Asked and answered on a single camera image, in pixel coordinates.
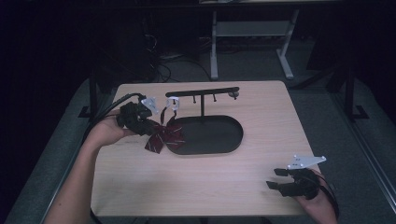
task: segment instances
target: dark red bow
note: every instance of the dark red bow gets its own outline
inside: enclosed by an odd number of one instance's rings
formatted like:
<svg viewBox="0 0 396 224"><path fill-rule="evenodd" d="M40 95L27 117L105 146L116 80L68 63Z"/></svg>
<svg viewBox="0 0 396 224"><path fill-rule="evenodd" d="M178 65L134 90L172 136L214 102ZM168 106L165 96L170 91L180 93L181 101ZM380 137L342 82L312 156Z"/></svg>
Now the dark red bow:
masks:
<svg viewBox="0 0 396 224"><path fill-rule="evenodd" d="M169 148L178 149L185 143L181 133L181 125L174 124L176 111L175 115L169 119L166 126L162 125L165 109L161 113L161 125L158 124L154 126L155 133L149 138L145 146L145 149L152 152L160 153L163 149L163 144L166 144Z"/></svg>

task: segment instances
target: white clip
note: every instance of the white clip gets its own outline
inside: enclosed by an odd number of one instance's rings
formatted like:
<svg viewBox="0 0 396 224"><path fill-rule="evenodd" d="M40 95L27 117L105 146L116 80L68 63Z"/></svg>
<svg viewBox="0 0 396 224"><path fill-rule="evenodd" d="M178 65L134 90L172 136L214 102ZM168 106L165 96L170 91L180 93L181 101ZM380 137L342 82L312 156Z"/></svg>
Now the white clip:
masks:
<svg viewBox="0 0 396 224"><path fill-rule="evenodd" d="M166 100L166 108L171 106L171 101L176 103L174 105L174 107L172 107L172 110L173 111L177 111L178 108L180 107L180 101L178 100L178 97L176 97L176 96L168 97L168 99Z"/></svg>
<svg viewBox="0 0 396 224"><path fill-rule="evenodd" d="M149 97L141 101L143 105L145 105L152 113L158 114L160 111L157 109L155 105L155 97Z"/></svg>
<svg viewBox="0 0 396 224"><path fill-rule="evenodd" d="M288 165L289 170L296 170L296 169L303 169L315 164L318 164L320 162L326 161L326 157L300 157L297 155L294 155L293 160L291 163Z"/></svg>

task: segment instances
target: tabletop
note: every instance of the tabletop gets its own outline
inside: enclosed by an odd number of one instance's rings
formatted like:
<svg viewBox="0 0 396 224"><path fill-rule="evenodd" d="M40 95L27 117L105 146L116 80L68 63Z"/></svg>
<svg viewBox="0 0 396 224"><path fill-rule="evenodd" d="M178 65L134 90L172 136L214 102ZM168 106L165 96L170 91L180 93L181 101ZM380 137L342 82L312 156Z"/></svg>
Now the tabletop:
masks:
<svg viewBox="0 0 396 224"><path fill-rule="evenodd" d="M115 100L139 92L156 97L158 108L164 108L169 91L229 87L240 88L237 99L219 94L214 102L208 95L205 114L238 120L244 129L239 148L230 153L185 156L164 147L161 154L156 154L144 149L148 136L125 137L99 153L93 212L98 216L134 217L303 214L292 198L282 197L266 185L267 180L292 182L290 177L276 176L274 169L286 168L293 155L313 156L283 82L124 84ZM165 122L172 114L167 112ZM177 118L199 115L198 99L194 104L192 97L180 98ZM150 119L160 121L160 116Z"/></svg>

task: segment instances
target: floor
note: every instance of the floor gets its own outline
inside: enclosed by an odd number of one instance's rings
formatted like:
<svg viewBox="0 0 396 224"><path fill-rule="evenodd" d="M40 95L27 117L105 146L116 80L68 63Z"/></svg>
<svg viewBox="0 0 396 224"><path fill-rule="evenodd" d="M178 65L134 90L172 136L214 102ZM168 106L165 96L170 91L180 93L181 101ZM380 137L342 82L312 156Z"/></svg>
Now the floor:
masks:
<svg viewBox="0 0 396 224"><path fill-rule="evenodd" d="M225 50L218 56L219 81L282 80L292 87L318 72L305 69L313 44L310 40L294 40L290 44L287 57L295 75L293 80L283 76L274 42L260 46L246 45L234 52ZM209 53L204 51L197 60L183 56L167 60L159 71L155 80L158 82L166 79L169 82L208 81ZM355 105L361 105L370 118L350 122L343 112L344 90L328 93L325 89L328 80L325 77L303 90L290 90L290 97L314 154L325 155L328 159L320 165L320 169L336 188L341 210L339 223L396 223L394 206L391 206L393 198L387 196L392 196L392 186L396 184L396 167L393 165L396 158L396 127L376 104L370 90L358 80ZM110 104L113 97L114 92L101 94L102 108ZM42 220L67 167L72 164L71 160L89 122L88 119L78 118L81 108L88 104L88 81L85 81L66 109L7 223L39 223ZM373 165L373 161L378 161L379 165ZM314 223L308 216L268 219L274 224ZM147 221L152 224L200 223L196 217L101 217L101 220L105 224ZM209 223L265 222L259 217L211 217Z"/></svg>

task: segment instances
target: person's right hand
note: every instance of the person's right hand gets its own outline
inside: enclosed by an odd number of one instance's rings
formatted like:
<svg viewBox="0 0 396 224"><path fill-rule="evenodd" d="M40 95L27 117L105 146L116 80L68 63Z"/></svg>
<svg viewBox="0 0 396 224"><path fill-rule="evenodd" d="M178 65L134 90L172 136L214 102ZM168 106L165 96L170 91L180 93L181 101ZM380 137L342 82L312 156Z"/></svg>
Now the person's right hand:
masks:
<svg viewBox="0 0 396 224"><path fill-rule="evenodd" d="M324 178L324 176L316 170L312 170L316 175L319 175ZM320 178L320 185L324 186L326 189L326 182ZM311 216L318 224L334 224L337 223L337 217L335 216L334 209L332 208L332 204L327 198L326 194L322 191L318 191L318 195L311 199L307 200L305 196L297 196L293 197L305 210L305 212Z"/></svg>
<svg viewBox="0 0 396 224"><path fill-rule="evenodd" d="M92 148L100 148L114 144L125 136L134 135L135 133L129 129L118 126L116 115L119 113L119 110L113 110L104 119L99 121L88 134L84 145L90 145Z"/></svg>

